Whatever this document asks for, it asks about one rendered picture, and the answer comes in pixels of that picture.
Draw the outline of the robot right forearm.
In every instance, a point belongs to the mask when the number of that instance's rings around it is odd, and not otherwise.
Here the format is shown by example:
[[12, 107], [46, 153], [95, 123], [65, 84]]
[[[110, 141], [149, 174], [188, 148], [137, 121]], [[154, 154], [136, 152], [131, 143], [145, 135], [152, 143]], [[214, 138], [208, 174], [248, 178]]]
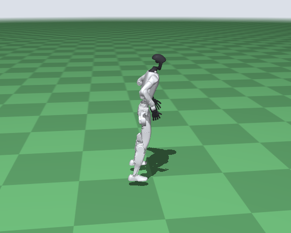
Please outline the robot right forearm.
[[151, 110], [152, 110], [152, 111], [156, 110], [156, 108], [155, 108], [155, 103], [154, 103], [154, 101], [151, 99], [151, 97], [150, 97], [150, 95], [149, 95], [149, 93], [148, 93], [147, 90], [144, 90], [144, 96], [145, 96], [145, 97], [144, 97], [144, 101], [147, 102], [147, 104], [150, 106]]

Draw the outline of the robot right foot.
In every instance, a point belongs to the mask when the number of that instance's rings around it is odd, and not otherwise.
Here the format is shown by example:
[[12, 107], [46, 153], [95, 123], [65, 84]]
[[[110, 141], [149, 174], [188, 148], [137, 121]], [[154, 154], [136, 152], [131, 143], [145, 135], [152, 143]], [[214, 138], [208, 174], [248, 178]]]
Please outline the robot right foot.
[[[135, 176], [135, 175], [134, 175]], [[128, 177], [129, 181], [139, 181], [139, 182], [144, 182], [147, 181], [147, 177], [141, 176], [137, 174], [137, 177], [134, 177], [133, 174], [130, 174]]]

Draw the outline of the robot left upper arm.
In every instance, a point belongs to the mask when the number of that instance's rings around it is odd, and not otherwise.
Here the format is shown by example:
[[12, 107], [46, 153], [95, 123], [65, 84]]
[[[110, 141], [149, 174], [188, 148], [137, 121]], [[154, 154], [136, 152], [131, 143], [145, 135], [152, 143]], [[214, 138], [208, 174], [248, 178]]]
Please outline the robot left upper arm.
[[143, 80], [144, 80], [145, 74], [143, 76], [141, 76], [138, 80], [137, 80], [137, 85], [141, 86], [143, 84]]

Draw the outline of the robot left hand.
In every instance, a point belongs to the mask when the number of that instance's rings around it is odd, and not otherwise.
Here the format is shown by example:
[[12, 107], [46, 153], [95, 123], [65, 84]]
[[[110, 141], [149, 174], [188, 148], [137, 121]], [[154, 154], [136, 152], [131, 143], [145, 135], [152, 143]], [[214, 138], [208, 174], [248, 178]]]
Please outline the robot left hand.
[[[158, 100], [154, 99], [154, 97], [152, 98], [152, 100], [154, 101], [154, 103], [155, 103], [156, 106], [158, 105], [160, 107], [160, 105], [158, 104], [158, 102], [159, 102]], [[161, 102], [159, 102], [159, 103], [161, 104]], [[157, 108], [159, 109], [158, 106], [157, 106]]]

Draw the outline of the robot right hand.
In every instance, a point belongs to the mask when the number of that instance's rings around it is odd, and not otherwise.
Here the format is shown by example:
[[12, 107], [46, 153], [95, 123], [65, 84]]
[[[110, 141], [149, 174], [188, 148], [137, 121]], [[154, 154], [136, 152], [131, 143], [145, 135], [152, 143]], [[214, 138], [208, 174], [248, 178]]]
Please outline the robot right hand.
[[[156, 106], [155, 106], [155, 108], [156, 108]], [[150, 110], [151, 110], [151, 108], [150, 108]], [[157, 108], [156, 108], [156, 110], [154, 110], [154, 111], [151, 110], [151, 112], [152, 112], [153, 121], [154, 121], [154, 119], [156, 120], [156, 118], [157, 118], [157, 120], [158, 120], [158, 117], [160, 118], [159, 114], [162, 115], [161, 113], [159, 113], [159, 112], [157, 111]]]

